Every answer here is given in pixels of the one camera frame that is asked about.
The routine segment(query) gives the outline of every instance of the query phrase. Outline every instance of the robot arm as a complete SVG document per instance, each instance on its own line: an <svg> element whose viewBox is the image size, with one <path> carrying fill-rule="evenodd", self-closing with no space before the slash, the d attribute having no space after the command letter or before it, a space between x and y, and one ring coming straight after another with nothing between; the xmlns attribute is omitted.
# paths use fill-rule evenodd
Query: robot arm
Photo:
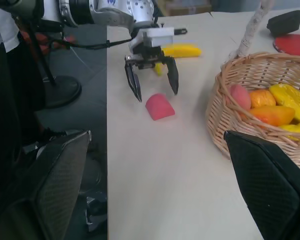
<svg viewBox="0 0 300 240"><path fill-rule="evenodd" d="M153 17L152 0L0 0L0 8L44 26L46 32L61 32L64 25L77 27L83 24L118 26L127 28L131 35L125 56L128 84L141 102L138 76L133 67L153 68L156 63L167 64L169 83L178 93L179 75L176 62L165 56L161 46L171 44L173 36L187 33L186 29L159 27Z"/></svg>

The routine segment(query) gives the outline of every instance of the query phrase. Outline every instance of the black case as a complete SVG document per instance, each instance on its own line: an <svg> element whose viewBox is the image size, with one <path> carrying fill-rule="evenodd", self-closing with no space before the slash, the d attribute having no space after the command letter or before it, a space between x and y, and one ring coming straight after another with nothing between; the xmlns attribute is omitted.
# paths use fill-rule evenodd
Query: black case
<svg viewBox="0 0 300 240"><path fill-rule="evenodd" d="M300 10L287 12L269 19L266 26L276 38L297 31L300 27Z"/></svg>

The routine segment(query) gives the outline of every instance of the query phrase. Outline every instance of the pink object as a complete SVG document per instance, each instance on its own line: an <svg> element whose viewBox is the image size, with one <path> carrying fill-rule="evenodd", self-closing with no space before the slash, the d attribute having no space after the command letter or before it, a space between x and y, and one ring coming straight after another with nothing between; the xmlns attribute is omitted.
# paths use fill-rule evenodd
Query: pink object
<svg viewBox="0 0 300 240"><path fill-rule="evenodd" d="M151 96L145 107L154 121L176 114L166 96L161 93Z"/></svg>
<svg viewBox="0 0 300 240"><path fill-rule="evenodd" d="M228 87L228 91L236 101L236 103L245 110L251 108L251 98L247 89L240 84L234 84Z"/></svg>

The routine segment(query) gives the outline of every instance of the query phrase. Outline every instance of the person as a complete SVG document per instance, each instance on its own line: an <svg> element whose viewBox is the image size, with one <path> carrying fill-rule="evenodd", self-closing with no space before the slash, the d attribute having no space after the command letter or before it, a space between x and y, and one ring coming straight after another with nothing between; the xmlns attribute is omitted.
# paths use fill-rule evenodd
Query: person
<svg viewBox="0 0 300 240"><path fill-rule="evenodd" d="M4 43L10 73L13 96L21 128L22 145L39 145L65 131L55 132L44 128L35 111L42 110L46 103L45 87L39 67L24 41L11 14L0 9L0 34Z"/></svg>

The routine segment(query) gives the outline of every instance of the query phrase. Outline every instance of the wicker basket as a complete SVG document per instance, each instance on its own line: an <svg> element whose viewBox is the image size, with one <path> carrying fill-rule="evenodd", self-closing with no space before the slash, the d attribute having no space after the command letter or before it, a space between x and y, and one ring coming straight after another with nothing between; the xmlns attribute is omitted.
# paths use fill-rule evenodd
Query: wicker basket
<svg viewBox="0 0 300 240"><path fill-rule="evenodd" d="M251 91L278 83L286 83L300 90L300 56L261 52L231 60L222 66L221 73L215 78L205 117L213 142L228 157L230 154L223 135L226 130L234 130L277 144L300 167L300 141L288 138L300 139L300 133L261 122L241 108L227 89L229 85L240 84ZM230 104L226 104L226 97L230 99Z"/></svg>

